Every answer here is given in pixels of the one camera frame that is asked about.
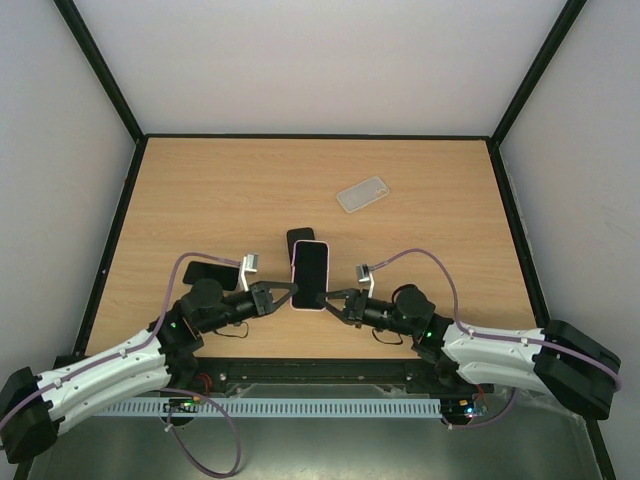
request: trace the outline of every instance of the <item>robotic arm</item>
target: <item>robotic arm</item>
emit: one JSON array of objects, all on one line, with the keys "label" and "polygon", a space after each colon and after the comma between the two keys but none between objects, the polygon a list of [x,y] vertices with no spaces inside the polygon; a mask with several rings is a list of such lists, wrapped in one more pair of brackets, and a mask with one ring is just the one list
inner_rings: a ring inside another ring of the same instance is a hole
[{"label": "robotic arm", "polygon": [[[245,273],[254,273],[256,265],[257,256],[245,257],[244,291],[226,297],[215,280],[200,280],[166,312],[159,329],[156,320],[120,345],[68,367],[38,376],[29,367],[13,373],[0,392],[0,438],[9,463],[44,452],[59,435],[113,403],[186,386],[197,368],[193,352],[204,345],[202,334],[270,315],[298,290],[292,283],[248,285]],[[272,289],[287,293],[274,301]]]},{"label": "robotic arm", "polygon": [[[347,325],[411,337],[412,349],[436,366],[442,384],[525,388],[553,395],[586,418],[609,417],[620,359],[568,323],[552,320],[532,330],[469,327],[435,313],[415,285],[398,288],[391,302],[375,299],[369,267],[358,266],[357,273],[369,289],[329,292],[318,301]],[[344,300],[341,309],[329,303],[336,299]]]}]

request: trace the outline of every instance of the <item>wooden tabletop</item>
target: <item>wooden tabletop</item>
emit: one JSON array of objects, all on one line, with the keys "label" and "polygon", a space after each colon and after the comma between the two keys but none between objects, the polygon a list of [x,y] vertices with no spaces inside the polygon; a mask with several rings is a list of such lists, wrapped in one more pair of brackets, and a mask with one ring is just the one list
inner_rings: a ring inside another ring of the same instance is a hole
[{"label": "wooden tabletop", "polygon": [[[347,214],[336,193],[379,176],[390,194]],[[489,155],[482,141],[152,138],[146,148],[87,353],[112,347],[155,320],[169,273],[186,251],[240,260],[260,254],[258,279],[291,278],[286,232],[310,226],[329,243],[330,290],[358,287],[355,266],[422,247],[450,270],[463,320],[534,328]],[[178,278],[182,279],[186,263]],[[412,254],[375,274],[376,297],[417,284],[451,315],[449,286]],[[178,282],[177,299],[188,287]],[[287,304],[249,320],[246,339],[208,334],[201,357],[415,358],[370,329]],[[224,333],[234,333],[228,327]],[[391,334],[380,334],[393,341]]]}]

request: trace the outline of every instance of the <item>gray wall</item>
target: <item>gray wall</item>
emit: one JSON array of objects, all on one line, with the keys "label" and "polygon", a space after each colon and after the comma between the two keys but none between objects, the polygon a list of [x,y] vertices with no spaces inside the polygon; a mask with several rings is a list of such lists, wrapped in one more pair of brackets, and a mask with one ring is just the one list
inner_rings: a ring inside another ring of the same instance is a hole
[{"label": "gray wall", "polygon": [[638,477],[640,2],[590,0],[503,146],[551,313],[622,358],[601,428]]},{"label": "gray wall", "polygon": [[490,134],[565,0],[76,0],[146,132]]},{"label": "gray wall", "polygon": [[133,142],[53,2],[0,2],[0,72],[2,385],[70,352]]}]

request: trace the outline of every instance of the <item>black metal frame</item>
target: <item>black metal frame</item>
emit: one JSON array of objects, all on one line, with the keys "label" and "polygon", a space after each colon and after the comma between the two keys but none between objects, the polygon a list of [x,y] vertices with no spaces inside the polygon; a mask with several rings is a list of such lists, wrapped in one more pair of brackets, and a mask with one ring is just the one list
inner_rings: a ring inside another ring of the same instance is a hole
[{"label": "black metal frame", "polygon": [[[518,208],[516,206],[511,185],[509,183],[508,176],[505,171],[504,162],[500,154],[500,145],[504,141],[510,128],[513,126],[516,118],[529,96],[533,92],[538,81],[542,77],[547,66],[551,62],[555,52],[560,47],[565,36],[569,32],[569,29],[573,25],[574,21],[578,17],[578,14],[585,5],[586,0],[568,0],[556,20],[553,28],[551,29],[547,39],[542,45],[538,55],[536,56],[533,64],[529,68],[525,78],[523,79],[520,87],[516,91],[509,107],[507,108],[504,116],[502,117],[498,127],[496,128],[492,137],[486,136],[446,136],[446,135],[286,135],[286,134],[151,134],[144,135],[140,129],[133,113],[129,109],[122,92],[120,91],[113,75],[111,74],[104,58],[100,54],[98,47],[96,46],[89,30],[87,29],[84,21],[82,20],[77,8],[74,5],[73,0],[54,0],[58,6],[65,21],[69,25],[69,28],[75,36],[78,44],[82,48],[87,60],[93,67],[98,79],[102,83],[105,91],[109,95],[109,98],[114,104],[114,107],[118,111],[123,123],[129,130],[132,138],[137,144],[133,159],[131,161],[131,167],[129,169],[129,176],[122,191],[122,196],[118,204],[115,218],[113,220],[105,250],[100,262],[100,268],[96,275],[95,283],[91,291],[91,296],[87,305],[87,309],[80,326],[80,331],[74,346],[73,355],[84,356],[87,342],[93,327],[95,315],[100,303],[100,298],[104,290],[109,268],[113,260],[115,248],[120,236],[124,218],[126,216],[129,201],[133,193],[137,174],[144,156],[144,151],[149,138],[278,138],[278,139],[367,139],[367,140],[482,140],[487,144],[487,149],[491,158],[496,182],[502,198],[502,203],[505,209],[505,214],[513,237],[513,242],[522,269],[522,274],[529,294],[529,300],[531,308],[533,310],[536,324],[540,327],[544,327],[549,322],[549,312],[544,300],[540,282],[536,274],[535,266],[531,258],[531,252],[529,250],[529,244],[527,242],[526,234],[522,226]],[[212,372],[216,373],[220,370],[220,373],[224,373],[225,378],[228,381],[243,379],[243,377],[249,378],[253,375],[254,381],[262,380],[267,383],[273,381],[280,381],[283,379],[299,382],[311,382],[311,383],[323,383],[325,381],[336,382],[340,378],[347,377],[348,381],[355,376],[369,377],[371,382],[380,384],[381,382],[389,384],[404,385],[409,389],[415,389],[416,382],[414,381],[414,373],[418,375],[424,375],[424,372],[418,373],[411,369],[421,368],[415,361],[310,361],[310,360],[264,360],[264,359],[203,359],[203,366]],[[607,480],[615,479],[615,473],[609,455],[607,453],[598,423],[596,421],[587,420],[587,428],[591,442],[594,447],[596,460],[600,467],[601,474]],[[29,471],[28,465],[21,465],[16,473],[15,478],[26,478]]]}]

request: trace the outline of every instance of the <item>black smartphone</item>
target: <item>black smartphone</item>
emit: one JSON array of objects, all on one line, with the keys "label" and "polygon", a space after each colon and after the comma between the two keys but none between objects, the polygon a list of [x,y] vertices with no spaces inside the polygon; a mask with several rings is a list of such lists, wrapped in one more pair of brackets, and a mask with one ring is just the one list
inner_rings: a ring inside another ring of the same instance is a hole
[{"label": "black smartphone", "polygon": [[298,240],[315,240],[316,236],[313,233],[313,228],[302,227],[293,228],[287,231],[287,247],[289,248],[289,262],[293,265],[293,246]]},{"label": "black smartphone", "polygon": [[215,263],[189,262],[182,282],[187,285],[193,285],[203,278],[211,278],[220,283],[223,290],[233,292],[238,287],[239,275],[240,269],[236,267],[217,265]]},{"label": "black smartphone", "polygon": [[298,240],[293,246],[291,281],[298,293],[291,297],[296,310],[324,310],[318,303],[319,293],[329,286],[329,245],[316,240]]}]

